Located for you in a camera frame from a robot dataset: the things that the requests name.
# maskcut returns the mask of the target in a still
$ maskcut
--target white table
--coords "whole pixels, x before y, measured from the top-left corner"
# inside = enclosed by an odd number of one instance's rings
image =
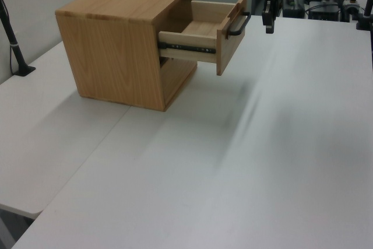
[[[81,98],[62,43],[0,85],[0,209],[35,219],[128,106]]]
[[[223,76],[131,107],[14,248],[372,248],[369,38],[253,16]]]

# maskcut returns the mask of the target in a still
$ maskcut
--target drawer front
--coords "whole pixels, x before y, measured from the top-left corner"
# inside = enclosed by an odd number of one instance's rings
[[[249,20],[242,14],[246,5],[247,0],[236,4],[182,1],[171,11],[172,21],[176,15],[185,22],[186,15],[190,15],[190,22],[181,33],[158,33],[160,57],[212,62],[217,75],[221,75],[244,37]]]

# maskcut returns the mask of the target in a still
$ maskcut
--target wooden box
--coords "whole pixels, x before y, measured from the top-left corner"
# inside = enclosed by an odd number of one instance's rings
[[[81,96],[165,111],[197,61],[223,73],[246,2],[75,0],[55,14]]]

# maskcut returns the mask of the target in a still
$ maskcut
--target drawer handle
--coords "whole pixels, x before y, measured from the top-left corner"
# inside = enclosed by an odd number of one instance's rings
[[[238,35],[240,35],[240,34],[244,31],[246,24],[249,22],[249,20],[250,20],[250,18],[251,18],[251,15],[250,15],[250,12],[248,12],[248,11],[243,11],[243,12],[242,12],[242,15],[243,15],[243,16],[247,16],[247,18],[246,18],[245,21],[243,22],[243,24],[242,24],[242,26],[240,27],[240,29],[239,29],[239,30],[235,30],[235,31],[229,30],[229,31],[228,31],[228,35],[231,35],[231,36],[238,36]]]

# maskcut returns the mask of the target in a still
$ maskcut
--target floor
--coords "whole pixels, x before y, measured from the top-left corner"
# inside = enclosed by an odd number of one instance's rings
[[[11,249],[33,220],[0,210],[0,249]]]

